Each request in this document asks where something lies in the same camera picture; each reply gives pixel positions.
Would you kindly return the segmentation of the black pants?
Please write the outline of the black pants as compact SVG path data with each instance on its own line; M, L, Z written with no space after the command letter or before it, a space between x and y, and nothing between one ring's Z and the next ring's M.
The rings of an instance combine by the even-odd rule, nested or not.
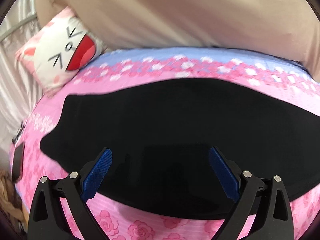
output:
M319 117L216 79L176 79L66 97L41 151L67 172L103 148L104 196L159 215L223 219L232 207L209 164L217 147L260 178L279 175L290 200L319 184Z

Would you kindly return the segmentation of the pink rose bed sheet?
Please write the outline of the pink rose bed sheet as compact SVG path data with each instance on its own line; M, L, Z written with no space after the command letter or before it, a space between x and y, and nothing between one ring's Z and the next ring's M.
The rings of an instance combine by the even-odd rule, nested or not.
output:
M31 207L42 176L60 179L66 171L45 156L41 139L57 125L70 94L104 94L178 78L217 78L237 83L319 114L319 83L297 63L236 49L132 49L107 53L80 71L52 97L44 96L25 120L23 177L17 190ZM93 216L112 239L210 239L220 220L170 218L139 211L97 194L88 202Z

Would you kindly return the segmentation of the black smartphone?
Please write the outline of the black smartphone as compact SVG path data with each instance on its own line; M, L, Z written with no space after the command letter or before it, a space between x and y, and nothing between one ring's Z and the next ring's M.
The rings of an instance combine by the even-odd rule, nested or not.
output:
M22 178L25 142L20 143L14 152L12 163L12 182L16 184Z

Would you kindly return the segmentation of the black eyeglasses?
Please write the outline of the black eyeglasses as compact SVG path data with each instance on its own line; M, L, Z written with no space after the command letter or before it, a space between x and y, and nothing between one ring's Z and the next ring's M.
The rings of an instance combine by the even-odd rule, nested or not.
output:
M11 140L14 145L18 142L19 138L21 137L21 134L23 133L24 128L25 128L25 122L22 121L16 134L13 136L13 138Z

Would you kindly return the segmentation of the silver satin drape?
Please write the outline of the silver satin drape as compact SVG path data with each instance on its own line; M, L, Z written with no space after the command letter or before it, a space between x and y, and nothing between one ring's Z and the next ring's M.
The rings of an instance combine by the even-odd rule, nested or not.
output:
M36 14L35 0L13 0L5 9L1 35L33 14ZM5 152L9 151L21 122L42 97L33 76L15 58L16 51L39 30L39 22L34 19L1 42L1 149Z

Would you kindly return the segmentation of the white cat face pillow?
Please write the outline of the white cat face pillow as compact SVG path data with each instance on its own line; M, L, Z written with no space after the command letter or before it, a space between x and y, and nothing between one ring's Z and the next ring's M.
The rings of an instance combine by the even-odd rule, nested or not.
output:
M74 11L65 7L16 52L16 59L44 94L53 95L106 48Z

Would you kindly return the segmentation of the beige curtain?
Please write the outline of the beige curtain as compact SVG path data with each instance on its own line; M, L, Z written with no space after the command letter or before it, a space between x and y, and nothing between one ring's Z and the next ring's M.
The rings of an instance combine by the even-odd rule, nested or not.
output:
M35 0L41 25L71 7L112 49L224 47L300 62L319 79L319 19L306 0Z

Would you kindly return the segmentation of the grey metal bed rail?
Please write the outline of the grey metal bed rail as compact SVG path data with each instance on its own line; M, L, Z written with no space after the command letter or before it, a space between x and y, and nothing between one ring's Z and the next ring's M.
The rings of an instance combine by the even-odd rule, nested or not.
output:
M10 29L8 29L6 32L4 32L1 36L0 36L0 42L2 42L7 36L9 36L11 33L15 32L17 29L19 29L21 26L27 24L28 22L37 19L37 15L33 14L27 18L25 18L24 20L20 21L19 23L13 25Z

